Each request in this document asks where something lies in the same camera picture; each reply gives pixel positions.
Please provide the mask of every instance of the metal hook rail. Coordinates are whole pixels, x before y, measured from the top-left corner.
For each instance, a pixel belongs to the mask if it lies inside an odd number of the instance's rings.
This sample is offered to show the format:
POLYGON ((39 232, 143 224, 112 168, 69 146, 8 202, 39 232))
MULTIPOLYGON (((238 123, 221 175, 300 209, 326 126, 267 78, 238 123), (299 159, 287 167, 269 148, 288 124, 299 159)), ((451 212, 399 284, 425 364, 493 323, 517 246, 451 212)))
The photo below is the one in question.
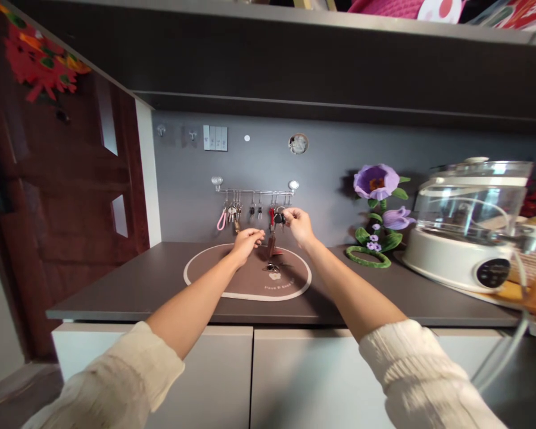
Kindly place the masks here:
POLYGON ((289 181, 288 182, 288 188, 290 188, 289 191, 261 191, 259 189, 226 189, 221 188, 222 185, 222 177, 215 176, 211 179, 214 189, 216 192, 222 192, 225 194, 258 194, 258 195, 289 195, 293 196, 296 193, 296 189, 300 186, 300 184, 297 181, 289 181))

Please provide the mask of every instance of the hand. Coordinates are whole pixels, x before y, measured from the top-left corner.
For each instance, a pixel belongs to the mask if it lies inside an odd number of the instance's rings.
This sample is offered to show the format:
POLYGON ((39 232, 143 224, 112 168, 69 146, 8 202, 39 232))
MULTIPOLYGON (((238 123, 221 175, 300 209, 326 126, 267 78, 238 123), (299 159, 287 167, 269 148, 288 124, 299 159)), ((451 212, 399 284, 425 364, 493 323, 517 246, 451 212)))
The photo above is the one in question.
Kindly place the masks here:
POLYGON ((301 209, 285 209, 282 214, 286 218, 286 225, 292 230, 292 235, 300 247, 304 247, 316 240, 314 232, 311 230, 310 215, 301 209))
POLYGON ((228 257, 236 264, 236 269, 243 266, 246 263, 248 256, 250 256, 250 253, 252 253, 259 244, 262 244, 265 234, 266 233, 262 229, 248 228, 241 231, 236 236, 234 247, 228 254, 228 257))

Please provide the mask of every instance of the gray countertop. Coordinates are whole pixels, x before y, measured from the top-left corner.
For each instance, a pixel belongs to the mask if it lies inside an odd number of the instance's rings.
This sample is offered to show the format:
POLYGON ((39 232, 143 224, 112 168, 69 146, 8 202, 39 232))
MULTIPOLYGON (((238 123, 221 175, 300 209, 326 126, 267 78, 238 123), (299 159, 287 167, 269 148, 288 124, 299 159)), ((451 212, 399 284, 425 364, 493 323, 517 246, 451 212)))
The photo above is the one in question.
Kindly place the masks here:
MULTIPOLYGON (((206 243, 160 243, 55 305, 46 314, 50 319, 81 321, 145 320, 186 287, 185 265, 208 247, 206 243)), ((331 250, 408 317, 424 326, 510 328, 518 324, 518 312, 438 285, 395 260, 388 269, 360 266, 345 257, 344 249, 345 246, 331 250)), ((344 326, 306 254, 298 248, 290 250, 304 258, 313 273, 311 287, 303 295, 278 302, 222 298, 211 323, 344 326)))

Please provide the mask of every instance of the sweater sleeve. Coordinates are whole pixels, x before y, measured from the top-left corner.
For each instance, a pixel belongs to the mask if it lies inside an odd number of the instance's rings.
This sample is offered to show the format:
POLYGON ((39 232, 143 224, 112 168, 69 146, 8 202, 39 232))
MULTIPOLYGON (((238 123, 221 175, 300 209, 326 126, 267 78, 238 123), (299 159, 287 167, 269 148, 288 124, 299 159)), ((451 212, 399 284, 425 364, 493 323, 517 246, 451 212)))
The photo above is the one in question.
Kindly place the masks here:
POLYGON ((145 427, 185 364, 145 322, 71 377, 23 429, 145 427))
POLYGON ((397 428, 506 428, 433 333, 407 320, 365 336, 360 353, 387 396, 397 428))

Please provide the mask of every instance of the shelf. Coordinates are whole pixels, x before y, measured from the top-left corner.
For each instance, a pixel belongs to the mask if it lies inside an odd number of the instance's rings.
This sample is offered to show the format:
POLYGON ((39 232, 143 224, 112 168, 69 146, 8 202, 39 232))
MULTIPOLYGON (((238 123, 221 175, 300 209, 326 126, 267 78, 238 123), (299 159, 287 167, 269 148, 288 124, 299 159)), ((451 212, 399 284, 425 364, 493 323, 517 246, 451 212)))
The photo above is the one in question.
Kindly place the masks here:
POLYGON ((536 34, 225 2, 13 0, 155 108, 536 133, 536 34))

